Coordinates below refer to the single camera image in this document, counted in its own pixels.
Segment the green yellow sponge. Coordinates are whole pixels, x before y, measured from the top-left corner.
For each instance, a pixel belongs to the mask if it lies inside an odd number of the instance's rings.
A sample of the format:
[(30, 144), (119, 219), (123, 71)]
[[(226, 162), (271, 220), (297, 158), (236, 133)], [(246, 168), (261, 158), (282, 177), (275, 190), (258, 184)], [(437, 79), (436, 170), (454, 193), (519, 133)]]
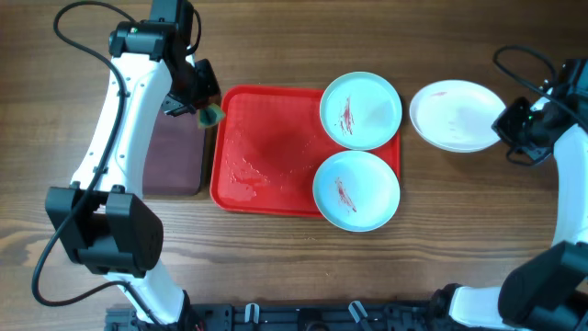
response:
[(217, 104), (210, 104), (198, 110), (198, 127), (207, 129), (218, 125), (225, 118), (225, 112)]

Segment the white round plate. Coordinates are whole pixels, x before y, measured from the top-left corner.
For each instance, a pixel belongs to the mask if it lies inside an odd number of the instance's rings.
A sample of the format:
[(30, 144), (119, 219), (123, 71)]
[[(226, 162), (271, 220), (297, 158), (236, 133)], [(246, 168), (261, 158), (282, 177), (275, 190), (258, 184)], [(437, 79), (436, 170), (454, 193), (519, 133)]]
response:
[(492, 129), (505, 104), (489, 88), (444, 80), (420, 89), (409, 106), (410, 120), (428, 143), (453, 153), (473, 153), (500, 141)]

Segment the light blue plate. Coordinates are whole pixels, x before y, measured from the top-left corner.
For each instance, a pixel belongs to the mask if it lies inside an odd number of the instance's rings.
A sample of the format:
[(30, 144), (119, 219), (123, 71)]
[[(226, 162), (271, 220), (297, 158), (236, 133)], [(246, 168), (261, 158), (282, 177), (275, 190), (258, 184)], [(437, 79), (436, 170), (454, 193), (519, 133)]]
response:
[(376, 230), (396, 213), (400, 181), (381, 158), (344, 151), (327, 158), (312, 182), (312, 196), (321, 215), (348, 232)]
[(319, 106), (327, 135), (350, 150), (374, 150), (398, 132), (402, 104), (396, 89), (368, 72), (344, 74), (324, 90)]

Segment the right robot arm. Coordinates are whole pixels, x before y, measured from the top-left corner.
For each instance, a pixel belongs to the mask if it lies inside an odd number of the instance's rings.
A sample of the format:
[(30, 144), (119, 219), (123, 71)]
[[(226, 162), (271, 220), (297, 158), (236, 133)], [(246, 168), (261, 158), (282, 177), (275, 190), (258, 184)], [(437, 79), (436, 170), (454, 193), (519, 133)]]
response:
[(450, 284), (427, 306), (433, 330), (584, 330), (587, 327), (587, 61), (569, 59), (518, 98), (492, 128), (532, 166), (551, 158), (558, 176), (553, 236), (498, 287)]

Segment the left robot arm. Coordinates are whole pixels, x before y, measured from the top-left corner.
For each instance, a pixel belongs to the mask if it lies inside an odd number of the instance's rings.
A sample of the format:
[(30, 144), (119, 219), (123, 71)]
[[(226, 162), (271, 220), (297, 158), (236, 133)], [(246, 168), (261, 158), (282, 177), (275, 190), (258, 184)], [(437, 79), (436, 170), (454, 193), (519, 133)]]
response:
[(84, 160), (65, 188), (50, 188), (52, 244), (120, 288), (142, 330), (200, 330), (203, 320), (160, 259), (161, 220), (143, 203), (143, 170), (159, 114), (195, 115), (202, 128), (223, 119), (208, 60), (193, 60), (201, 18), (187, 0), (155, 1), (148, 18), (125, 16), (102, 62), (106, 99)]

